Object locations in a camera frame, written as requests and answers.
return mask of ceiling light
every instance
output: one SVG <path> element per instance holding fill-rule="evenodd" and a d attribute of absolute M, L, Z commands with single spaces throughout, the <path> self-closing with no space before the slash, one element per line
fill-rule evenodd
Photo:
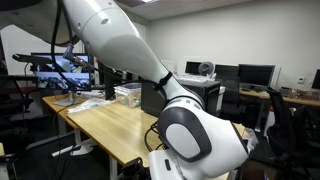
<path fill-rule="evenodd" d="M 151 1 L 156 1 L 156 0 L 142 0 L 142 1 L 145 2 L 145 3 L 149 3 Z"/>

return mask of black chair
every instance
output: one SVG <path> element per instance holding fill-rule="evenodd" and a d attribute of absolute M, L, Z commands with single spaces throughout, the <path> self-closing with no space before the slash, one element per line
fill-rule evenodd
<path fill-rule="evenodd" d="M 280 92 L 270 87 L 267 92 L 270 95 L 275 116 L 275 124 L 267 129 L 269 147 L 274 154 L 274 164 L 262 163 L 277 170 L 277 179 L 302 177 L 312 179 L 307 168 L 320 168 L 319 149 L 308 143 L 297 143 L 301 141 L 297 131 L 303 134 L 303 125 L 294 126 L 295 118 L 284 103 Z M 296 168 L 302 168 L 305 174 L 298 173 Z"/>
<path fill-rule="evenodd" d="M 221 86 L 225 87 L 219 117 L 235 123 L 241 123 L 239 77 L 217 75 L 216 81 L 219 81 Z"/>
<path fill-rule="evenodd" d="M 17 81 L 10 76 L 0 76 L 0 115 L 10 117 L 24 114 L 33 102 L 23 94 Z"/>

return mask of keyboard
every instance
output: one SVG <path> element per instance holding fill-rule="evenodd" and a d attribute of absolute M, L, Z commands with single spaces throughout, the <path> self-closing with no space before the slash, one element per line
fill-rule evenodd
<path fill-rule="evenodd" d="M 207 77 L 204 77 L 204 76 L 194 76 L 194 75 L 186 75 L 186 74 L 178 75 L 178 74 L 175 74 L 174 77 L 178 81 L 197 82 L 197 83 L 204 83 L 204 82 L 208 81 Z"/>

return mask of floor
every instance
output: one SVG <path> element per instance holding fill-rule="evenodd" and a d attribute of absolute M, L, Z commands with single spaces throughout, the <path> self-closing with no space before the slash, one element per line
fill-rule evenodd
<path fill-rule="evenodd" d="M 27 121 L 29 135 L 37 141 L 56 134 L 50 117 Z M 272 153 L 265 138 L 257 133 L 259 144 L 251 152 L 251 157 L 268 160 Z M 54 141 L 29 151 L 17 151 L 16 171 L 19 180 L 102 180 L 109 179 L 109 161 L 107 154 L 98 146 L 82 156 L 63 154 L 60 158 L 51 157 L 51 153 L 74 143 L 73 136 Z M 320 180 L 320 173 L 312 171 Z"/>

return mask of wooden table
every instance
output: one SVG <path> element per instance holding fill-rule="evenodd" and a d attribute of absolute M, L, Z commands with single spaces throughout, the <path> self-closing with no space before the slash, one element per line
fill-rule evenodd
<path fill-rule="evenodd" d="M 259 117 L 257 120 L 256 127 L 254 129 L 257 132 L 260 132 L 261 131 L 261 127 L 260 127 L 261 116 L 262 116 L 264 106 L 266 105 L 266 102 L 267 102 L 266 100 L 270 99 L 269 94 L 266 92 L 242 91 L 242 90 L 240 90 L 240 94 L 245 95 L 245 96 L 258 97 L 258 98 L 262 99 L 260 111 L 259 111 Z M 294 104 L 320 107 L 320 101 L 292 99 L 292 98 L 288 98 L 288 97 L 283 97 L 283 101 L 288 102 L 288 103 L 294 103 Z"/>
<path fill-rule="evenodd" d="M 255 92 L 255 91 L 241 91 L 241 95 L 246 96 L 253 96 L 258 97 L 261 99 L 270 99 L 269 94 L 266 92 Z M 320 107 L 320 101 L 313 101 L 313 100 L 304 100 L 304 99 L 292 99 L 288 97 L 283 97 L 283 100 L 285 102 L 294 103 L 294 104 L 302 104 L 302 105 L 308 105 L 308 106 L 318 106 Z"/>
<path fill-rule="evenodd" d="M 56 101 L 54 96 L 45 97 L 43 100 L 55 112 L 63 108 L 52 104 Z M 118 103 L 72 114 L 67 114 L 67 109 L 59 112 L 59 116 L 73 128 L 80 129 L 87 134 L 110 155 L 111 179 L 117 177 L 117 163 L 124 165 L 137 157 L 141 157 L 143 165 L 145 167 L 149 166 L 149 151 L 144 143 L 144 135 L 151 124 L 157 120 L 156 117 L 144 113 L 139 107 L 129 109 Z M 240 135 L 243 135 L 244 127 L 242 125 L 236 125 L 236 127 Z M 157 134 L 149 133 L 148 144 L 153 149 L 160 143 Z M 225 180 L 227 177 L 228 173 L 214 179 Z"/>
<path fill-rule="evenodd" d="M 79 104 L 74 104 L 72 106 L 69 106 L 67 108 L 63 107 L 63 106 L 58 106 L 58 105 L 55 105 L 53 104 L 55 101 L 58 101 L 60 99 L 63 99 L 63 98 L 66 98 L 65 95 L 58 95 L 58 96 L 48 96 L 48 97 L 44 97 L 42 98 L 42 100 L 48 105 L 48 107 L 50 109 L 52 109 L 54 112 L 59 112 L 58 114 L 58 118 L 60 117 L 64 122 L 67 122 L 71 127 L 73 127 L 74 129 L 78 129 L 78 126 L 74 124 L 73 121 L 71 121 L 68 117 L 67 117 L 67 113 L 68 113 L 68 109 L 70 108 L 74 108 L 76 106 L 78 106 Z M 84 102 L 86 101 L 87 99 L 84 99 L 84 98 L 80 98 L 80 97 L 77 97 L 76 98 L 77 101 L 79 102 Z M 62 131 L 64 132 L 65 129 L 60 129 L 60 128 L 65 128 L 63 127 L 64 125 L 59 125 L 59 131 Z"/>

